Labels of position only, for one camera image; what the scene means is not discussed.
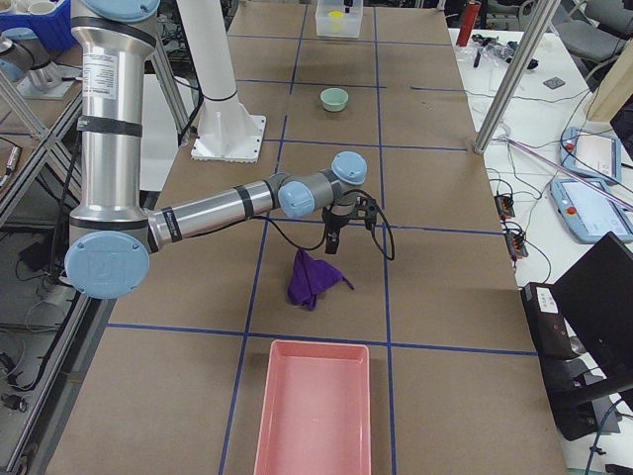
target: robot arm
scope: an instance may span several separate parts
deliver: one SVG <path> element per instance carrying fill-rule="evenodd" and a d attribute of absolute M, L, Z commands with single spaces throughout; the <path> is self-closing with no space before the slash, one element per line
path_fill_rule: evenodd
<path fill-rule="evenodd" d="M 328 242 L 330 235 L 337 241 L 338 229 L 354 211 L 358 197 L 353 190 L 365 180 L 365 160 L 354 152 L 342 152 L 331 169 L 306 177 L 280 173 L 157 212 L 141 208 L 142 83 L 144 62 L 156 43 L 158 3 L 72 3 L 72 32 L 84 50 L 83 116 L 78 125 L 83 132 L 82 196 L 70 214 L 65 269 L 77 290 L 90 297 L 111 299 L 132 292 L 147 273 L 149 254 L 170 242 L 279 207 L 291 219 L 330 207 L 329 212 L 340 219 L 334 219 L 336 230 L 328 233 Z"/>

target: black band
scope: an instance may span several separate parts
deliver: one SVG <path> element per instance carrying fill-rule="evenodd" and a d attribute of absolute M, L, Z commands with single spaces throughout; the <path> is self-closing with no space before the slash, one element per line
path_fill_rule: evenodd
<path fill-rule="evenodd" d="M 254 215 L 253 202 L 250 199 L 250 193 L 242 185 L 236 186 L 235 191 L 241 198 L 241 203 L 244 205 L 244 218 L 250 220 Z"/>
<path fill-rule="evenodd" d="M 332 191 L 334 192 L 334 197 L 339 196 L 343 192 L 343 189 L 340 186 L 340 179 L 336 174 L 332 170 L 321 170 L 320 173 L 329 181 Z"/>
<path fill-rule="evenodd" d="M 182 240 L 182 234 L 180 233 L 180 227 L 178 226 L 178 220 L 176 219 L 176 214 L 174 210 L 171 209 L 170 206 L 167 208 L 163 208 L 160 210 L 162 212 L 162 217 L 165 219 L 165 224 L 167 225 L 167 229 L 169 230 L 169 235 L 171 236 L 172 242 L 178 242 Z"/>
<path fill-rule="evenodd" d="M 77 121 L 77 131 L 142 137 L 141 124 L 117 121 L 116 119 L 108 119 L 106 117 L 81 116 L 79 121 Z"/>
<path fill-rule="evenodd" d="M 92 27 L 101 28 L 102 30 L 110 30 L 112 32 L 122 33 L 129 37 L 136 38 L 142 42 L 151 45 L 156 48 L 156 37 L 153 37 L 149 33 L 139 30 L 138 28 L 131 27 L 130 25 L 124 25 L 123 23 L 117 23 L 105 18 L 94 17 L 75 17 L 72 19 L 72 28 L 75 27 Z"/>
<path fill-rule="evenodd" d="M 225 97 L 224 99 L 213 99 L 213 98 L 207 97 L 207 96 L 205 96 L 205 99 L 209 99 L 210 101 L 213 101 L 213 102 L 224 102 L 224 101 L 227 101 L 228 99 L 232 99 L 236 95 L 237 95 L 237 89 L 235 89 L 235 92 L 233 92 L 230 96 Z"/>
<path fill-rule="evenodd" d="M 70 225 L 84 230 L 97 231 L 131 231 L 147 228 L 147 220 L 141 221 L 89 221 L 70 218 Z"/>

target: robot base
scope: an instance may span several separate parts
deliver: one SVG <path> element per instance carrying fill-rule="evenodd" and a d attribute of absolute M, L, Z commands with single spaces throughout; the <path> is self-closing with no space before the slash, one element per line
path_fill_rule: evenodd
<path fill-rule="evenodd" d="M 198 138 L 191 152 L 194 159 L 257 161 L 264 140 L 266 117 L 249 115 L 241 104 L 239 110 L 243 127 L 229 126 L 221 112 L 216 112 L 213 118 L 201 119 Z"/>

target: white table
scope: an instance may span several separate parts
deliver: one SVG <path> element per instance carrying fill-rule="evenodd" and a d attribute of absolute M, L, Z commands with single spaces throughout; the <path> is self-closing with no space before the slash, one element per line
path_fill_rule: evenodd
<path fill-rule="evenodd" d="M 480 33 L 485 37 L 498 37 L 500 43 L 518 42 L 522 36 L 521 32 L 474 31 L 473 33 Z M 453 43 L 455 43 L 458 30 L 451 30 L 450 34 Z M 456 47 L 455 52 L 464 88 L 469 93 L 473 122 L 478 130 L 493 99 L 476 96 L 472 93 L 494 96 L 508 66 L 498 60 L 483 56 L 479 67 L 475 68 L 473 64 L 476 51 L 473 47 Z M 562 42 L 554 34 L 544 36 L 534 57 L 539 60 L 539 65 L 524 74 L 514 93 L 515 96 L 556 101 L 577 96 L 579 93 L 582 94 L 574 99 L 562 100 L 554 104 L 514 98 L 505 111 L 502 120 L 504 128 L 498 130 L 499 135 L 509 131 L 509 136 L 518 142 L 541 145 L 557 141 L 566 126 L 582 127 L 596 132 L 610 130 L 609 124 L 586 121 L 584 105 L 578 108 L 570 121 L 570 116 L 579 102 L 588 101 L 589 95 L 583 92 L 587 91 L 583 77 L 578 72 Z M 543 84 L 543 81 L 553 76 L 560 77 L 566 84 L 555 90 L 549 89 Z M 560 162 L 559 146 L 556 142 L 536 151 L 549 160 Z M 623 161 L 631 163 L 624 148 L 622 152 Z M 575 241 L 557 213 L 548 186 L 556 170 L 519 150 L 513 149 L 511 158 L 504 142 L 492 142 L 485 153 L 489 176 L 491 179 L 501 178 L 505 180 L 512 186 L 515 193 L 527 191 L 537 195 L 534 190 L 519 181 L 517 177 L 538 190 L 543 190 L 544 196 L 538 202 L 526 193 L 520 193 L 514 197 L 516 218 L 513 221 L 525 228 L 529 220 L 530 210 L 533 208 L 527 238 L 547 254 L 552 263 L 552 272 L 548 282 L 555 282 L 589 250 L 590 244 L 580 244 Z M 512 161 L 516 176 L 512 170 Z M 622 181 L 627 186 L 632 186 L 633 170 L 623 168 L 622 174 Z M 497 190 L 497 185 L 498 182 L 491 181 L 494 193 Z M 611 188 L 611 191 L 628 202 L 633 202 L 633 196 L 630 193 L 622 189 L 617 190 L 617 188 Z M 501 183 L 499 192 L 505 193 L 507 191 L 506 185 Z M 628 244 L 628 247 L 633 249 L 633 244 Z M 518 286 L 523 286 L 530 281 L 541 282 L 548 274 L 548 264 L 545 258 L 530 246 L 528 252 L 529 256 L 517 263 L 515 276 Z M 583 356 L 583 360 L 589 368 L 595 366 L 588 355 Z M 629 412 L 624 405 L 620 405 L 618 411 Z M 621 434 L 604 434 L 601 437 L 598 446 L 606 450 L 607 453 L 602 456 L 597 454 L 594 456 L 591 466 L 593 470 L 603 471 L 606 463 L 633 467 L 633 421 L 624 419 L 620 424 L 620 429 L 622 430 Z M 561 437 L 563 450 L 570 468 L 585 468 L 589 455 L 588 448 L 592 445 L 593 438 L 592 434 L 568 442 Z"/>

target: black monitor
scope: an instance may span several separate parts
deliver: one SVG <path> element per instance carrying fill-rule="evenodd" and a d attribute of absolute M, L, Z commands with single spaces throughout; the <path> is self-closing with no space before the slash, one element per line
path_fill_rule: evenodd
<path fill-rule="evenodd" d="M 633 409 L 633 253 L 608 233 L 551 286 L 551 292 L 560 313 L 606 375 L 596 381 L 579 361 L 563 365 L 541 358 L 557 425 L 566 438 L 574 439 L 596 429 L 599 414 L 610 405 L 609 395 L 619 393 Z M 603 404 L 597 411 L 599 399 Z"/>

